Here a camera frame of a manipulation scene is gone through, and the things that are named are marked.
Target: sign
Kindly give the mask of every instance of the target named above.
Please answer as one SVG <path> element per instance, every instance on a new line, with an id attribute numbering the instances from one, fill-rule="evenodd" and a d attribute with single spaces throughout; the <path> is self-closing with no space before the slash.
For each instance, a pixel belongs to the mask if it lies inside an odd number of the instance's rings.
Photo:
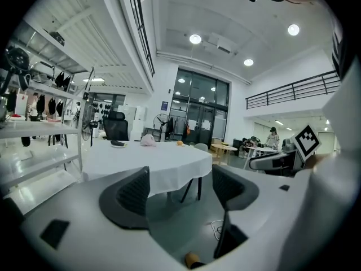
<path id="1" fill-rule="evenodd" d="M 162 111 L 166 111 L 167 109 L 168 109 L 168 102 L 163 101 L 163 102 L 162 102 L 161 110 L 162 110 Z"/>
<path id="2" fill-rule="evenodd" d="M 321 146 L 316 132 L 309 125 L 303 128 L 298 134 L 295 134 L 292 137 L 292 142 L 296 145 L 303 161 L 306 161 Z"/>

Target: black railing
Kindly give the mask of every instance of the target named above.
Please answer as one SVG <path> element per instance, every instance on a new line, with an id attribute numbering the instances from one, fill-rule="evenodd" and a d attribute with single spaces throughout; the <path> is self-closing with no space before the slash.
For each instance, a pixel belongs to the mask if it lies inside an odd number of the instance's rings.
<path id="1" fill-rule="evenodd" d="M 316 95 L 334 93 L 340 86 L 336 71 L 322 73 L 246 98 L 246 108 L 269 106 Z"/>
<path id="2" fill-rule="evenodd" d="M 152 77 L 155 73 L 152 55 L 149 50 L 149 44 L 146 34 L 146 27 L 144 26 L 144 20 L 143 20 L 143 12 L 142 12 L 142 3 L 140 0 L 130 0 L 131 7 L 133 9 L 133 15 L 135 24 L 137 26 L 140 42 L 142 43 L 142 48 L 144 51 L 144 54 L 146 56 L 146 60 L 148 63 L 149 70 L 152 73 Z"/>

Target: fan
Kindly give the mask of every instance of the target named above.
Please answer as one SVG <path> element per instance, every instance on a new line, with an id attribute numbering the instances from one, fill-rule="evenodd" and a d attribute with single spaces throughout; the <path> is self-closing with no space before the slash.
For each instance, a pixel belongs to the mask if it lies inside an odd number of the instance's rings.
<path id="1" fill-rule="evenodd" d="M 153 127 L 154 129 L 158 129 L 160 131 L 159 141 L 162 136 L 163 126 L 168 123 L 168 115 L 165 113 L 160 113 L 153 119 Z"/>

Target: ceiling light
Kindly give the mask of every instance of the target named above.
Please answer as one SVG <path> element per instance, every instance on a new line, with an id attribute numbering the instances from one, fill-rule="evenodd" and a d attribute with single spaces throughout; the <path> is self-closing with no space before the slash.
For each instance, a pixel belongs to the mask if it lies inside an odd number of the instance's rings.
<path id="1" fill-rule="evenodd" d="M 190 36 L 190 41 L 191 41 L 193 44 L 199 44 L 199 43 L 201 43 L 202 38 L 201 38 L 198 34 L 192 34 L 192 35 Z"/>
<path id="2" fill-rule="evenodd" d="M 97 81 L 104 81 L 104 79 L 101 78 L 101 77 L 98 77 L 98 78 L 93 78 L 93 79 L 91 80 L 91 82 L 97 82 Z"/>
<path id="3" fill-rule="evenodd" d="M 244 61 L 244 65 L 245 65 L 245 66 L 251 66 L 251 65 L 253 65 L 253 60 L 251 60 L 251 59 L 246 59 L 246 60 Z"/>
<path id="4" fill-rule="evenodd" d="M 295 24 L 292 24 L 288 27 L 288 33 L 292 36 L 298 35 L 299 32 L 300 32 L 300 28 Z"/>

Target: round table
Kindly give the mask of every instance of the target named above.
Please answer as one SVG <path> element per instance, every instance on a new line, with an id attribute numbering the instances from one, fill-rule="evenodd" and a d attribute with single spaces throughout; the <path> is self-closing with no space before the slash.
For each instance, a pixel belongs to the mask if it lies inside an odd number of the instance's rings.
<path id="1" fill-rule="evenodd" d="M 115 148 L 110 141 L 95 141 L 83 164 L 84 180 L 149 166 L 151 196 L 179 190 L 212 170 L 211 154 L 194 147 L 175 142 L 157 142 L 155 147 L 124 143 L 126 147 Z"/>
<path id="2" fill-rule="evenodd" d="M 216 153 L 216 158 L 219 158 L 218 164 L 219 165 L 221 164 L 221 160 L 222 160 L 224 151 L 226 151 L 227 164 L 229 165 L 230 164 L 230 151 L 236 151 L 237 149 L 235 147 L 225 146 L 220 143 L 212 143 L 212 146 L 217 149 L 215 153 Z"/>

